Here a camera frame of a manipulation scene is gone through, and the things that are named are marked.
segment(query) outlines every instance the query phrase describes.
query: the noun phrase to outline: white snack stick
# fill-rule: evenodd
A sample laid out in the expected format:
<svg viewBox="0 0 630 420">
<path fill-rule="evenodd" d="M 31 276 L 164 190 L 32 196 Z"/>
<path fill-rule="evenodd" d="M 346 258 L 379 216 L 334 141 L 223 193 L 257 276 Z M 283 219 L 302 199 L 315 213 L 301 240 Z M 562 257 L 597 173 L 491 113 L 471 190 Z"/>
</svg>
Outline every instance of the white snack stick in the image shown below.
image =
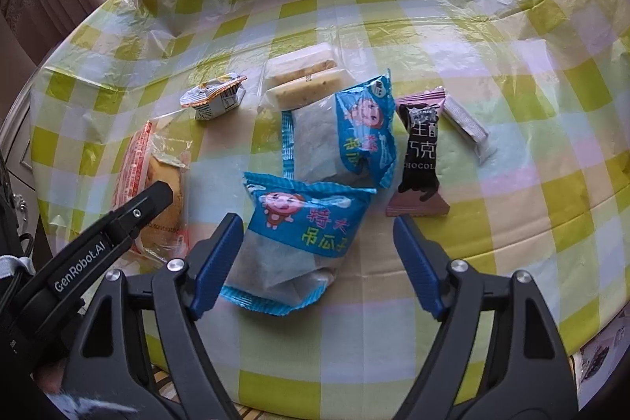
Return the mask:
<svg viewBox="0 0 630 420">
<path fill-rule="evenodd" d="M 354 77 L 345 68 L 330 68 L 271 88 L 267 97 L 278 110 L 293 111 L 354 83 Z"/>
<path fill-rule="evenodd" d="M 480 165 L 497 151 L 496 146 L 490 142 L 488 131 L 450 94 L 446 95 L 444 101 L 444 113 L 455 124 L 464 139 L 472 145 Z"/>
<path fill-rule="evenodd" d="M 306 75 L 337 66 L 335 51 L 329 43 L 318 43 L 267 61 L 265 79 L 273 88 Z"/>
</svg>

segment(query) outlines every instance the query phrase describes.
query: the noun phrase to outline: clear plastic wrapper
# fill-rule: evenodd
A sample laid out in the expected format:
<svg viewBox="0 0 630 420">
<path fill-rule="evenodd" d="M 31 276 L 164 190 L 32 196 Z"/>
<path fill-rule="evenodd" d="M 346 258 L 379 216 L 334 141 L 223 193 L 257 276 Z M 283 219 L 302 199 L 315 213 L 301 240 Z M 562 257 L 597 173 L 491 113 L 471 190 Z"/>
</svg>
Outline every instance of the clear plastic wrapper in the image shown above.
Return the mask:
<svg viewBox="0 0 630 420">
<path fill-rule="evenodd" d="M 293 111 L 348 88 L 354 83 L 354 77 L 345 68 L 329 68 L 275 86 L 267 90 L 267 98 L 279 111 Z"/>
<path fill-rule="evenodd" d="M 497 151 L 497 147 L 490 140 L 489 132 L 450 94 L 446 95 L 444 113 L 453 122 L 462 138 L 470 144 L 480 165 Z"/>
<path fill-rule="evenodd" d="M 352 86 L 283 117 L 285 176 L 350 185 L 370 177 L 389 187 L 396 164 L 389 75 Z"/>
<path fill-rule="evenodd" d="M 247 77 L 237 73 L 226 73 L 202 82 L 191 88 L 180 98 L 182 107 L 192 107 L 197 120 L 209 120 L 235 109 L 245 96 L 241 84 Z"/>
<path fill-rule="evenodd" d="M 194 111 L 151 119 L 130 139 L 117 178 L 112 207 L 127 203 L 157 181 L 172 189 L 172 203 L 135 240 L 132 251 L 161 265 L 188 253 L 186 171 L 190 167 Z"/>
<path fill-rule="evenodd" d="M 339 58 L 330 43 L 310 47 L 273 57 L 265 66 L 267 88 L 312 75 L 339 65 Z"/>
<path fill-rule="evenodd" d="M 304 184 L 245 173 L 254 213 L 222 295 L 286 315 L 321 297 L 352 244 L 375 189 Z"/>
</svg>

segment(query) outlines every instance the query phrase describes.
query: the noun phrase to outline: green checkered pattern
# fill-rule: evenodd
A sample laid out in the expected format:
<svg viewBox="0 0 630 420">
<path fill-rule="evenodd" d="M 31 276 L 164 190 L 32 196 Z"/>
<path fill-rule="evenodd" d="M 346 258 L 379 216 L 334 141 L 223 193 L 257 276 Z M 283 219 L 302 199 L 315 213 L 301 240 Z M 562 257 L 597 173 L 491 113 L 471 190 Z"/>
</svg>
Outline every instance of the green checkered pattern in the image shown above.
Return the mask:
<svg viewBox="0 0 630 420">
<path fill-rule="evenodd" d="M 323 41 L 358 80 L 390 68 L 395 95 L 443 85 L 491 132 L 498 152 L 480 167 L 440 120 L 451 211 L 417 219 L 428 238 L 480 271 L 528 269 L 568 353 L 615 315 L 630 295 L 630 0 L 108 0 L 32 93 L 33 169 L 53 246 L 108 210 L 130 135 L 225 72 L 247 75 L 248 92 L 239 109 L 190 126 L 191 239 L 227 211 L 248 219 L 243 172 L 282 172 L 280 114 L 260 105 L 264 64 Z M 398 121 L 395 132 L 402 155 Z M 393 247 L 391 193 L 375 198 L 318 304 L 273 318 L 220 301 L 201 319 L 234 400 L 309 419 L 393 415 L 437 325 Z M 490 323 L 461 399 L 474 394 Z"/>
</svg>

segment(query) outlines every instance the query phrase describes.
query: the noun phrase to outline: plastic bag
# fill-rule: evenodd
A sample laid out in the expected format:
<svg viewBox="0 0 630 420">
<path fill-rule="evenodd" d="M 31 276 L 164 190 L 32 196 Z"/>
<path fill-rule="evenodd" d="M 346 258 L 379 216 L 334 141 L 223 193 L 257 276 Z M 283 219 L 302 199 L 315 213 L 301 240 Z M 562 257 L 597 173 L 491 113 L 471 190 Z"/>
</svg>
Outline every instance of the plastic bag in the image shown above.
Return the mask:
<svg viewBox="0 0 630 420">
<path fill-rule="evenodd" d="M 155 263 L 188 253 L 186 171 L 190 167 L 194 111 L 186 109 L 151 119 L 130 139 L 117 178 L 112 207 L 127 203 L 155 181 L 172 189 L 172 203 L 135 240 L 132 251 Z"/>
<path fill-rule="evenodd" d="M 256 312 L 286 315 L 333 282 L 375 189 L 304 184 L 245 173 L 254 213 L 221 294 Z"/>
<path fill-rule="evenodd" d="M 369 176 L 389 187 L 396 165 L 394 111 L 389 75 L 296 109 L 283 117 L 285 172 L 298 181 L 347 185 Z"/>
</svg>

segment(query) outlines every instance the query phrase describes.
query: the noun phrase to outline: printed label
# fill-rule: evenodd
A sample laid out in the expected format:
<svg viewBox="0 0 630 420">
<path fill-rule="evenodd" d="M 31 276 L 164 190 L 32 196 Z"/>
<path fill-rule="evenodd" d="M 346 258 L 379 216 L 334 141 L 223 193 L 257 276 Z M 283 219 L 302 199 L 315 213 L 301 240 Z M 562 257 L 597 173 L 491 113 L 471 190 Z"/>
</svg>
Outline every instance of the printed label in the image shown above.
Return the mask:
<svg viewBox="0 0 630 420">
<path fill-rule="evenodd" d="M 379 78 L 369 87 L 356 87 L 335 95 L 341 161 L 357 175 L 366 163 L 371 171 L 377 172 L 374 176 L 390 163 L 385 95 L 385 86 Z"/>
<path fill-rule="evenodd" d="M 62 299 L 72 290 L 72 282 L 80 281 L 110 251 L 111 244 L 99 233 L 48 278 L 48 287 Z"/>
<path fill-rule="evenodd" d="M 424 104 L 402 105 L 399 112 L 409 132 L 409 140 L 398 192 L 409 189 L 422 191 L 420 201 L 427 201 L 440 187 L 435 174 L 438 121 L 436 109 Z"/>
<path fill-rule="evenodd" d="M 323 257 L 342 257 L 357 233 L 366 205 L 343 195 L 325 199 L 249 186 L 256 200 L 248 229 Z"/>
<path fill-rule="evenodd" d="M 241 103 L 244 96 L 244 88 L 239 87 L 238 85 L 231 87 L 209 102 L 196 105 L 196 119 L 209 120 L 231 111 Z"/>
</svg>

